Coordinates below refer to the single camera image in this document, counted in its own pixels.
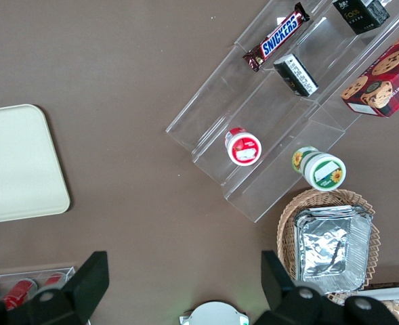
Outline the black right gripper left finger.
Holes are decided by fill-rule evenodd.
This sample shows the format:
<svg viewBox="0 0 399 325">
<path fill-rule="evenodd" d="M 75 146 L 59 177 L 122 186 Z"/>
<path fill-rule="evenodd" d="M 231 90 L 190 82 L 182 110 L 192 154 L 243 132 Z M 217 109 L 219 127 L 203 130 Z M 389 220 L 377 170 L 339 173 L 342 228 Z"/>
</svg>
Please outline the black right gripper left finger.
<svg viewBox="0 0 399 325">
<path fill-rule="evenodd" d="M 0 324 L 86 324 L 109 287 L 108 254 L 93 252 L 65 283 L 34 285 L 23 278 L 0 299 Z"/>
</svg>

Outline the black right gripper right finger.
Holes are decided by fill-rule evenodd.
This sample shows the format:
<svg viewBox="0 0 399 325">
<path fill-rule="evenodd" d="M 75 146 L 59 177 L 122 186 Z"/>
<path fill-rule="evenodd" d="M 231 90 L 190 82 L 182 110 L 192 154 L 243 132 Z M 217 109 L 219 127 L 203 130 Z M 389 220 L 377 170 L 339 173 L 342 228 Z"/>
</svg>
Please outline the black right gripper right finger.
<svg viewBox="0 0 399 325">
<path fill-rule="evenodd" d="M 294 284 L 274 251 L 261 252 L 261 286 L 270 309 L 256 324 L 399 324 L 374 298 L 354 296 L 338 305 L 313 288 Z"/>
</svg>

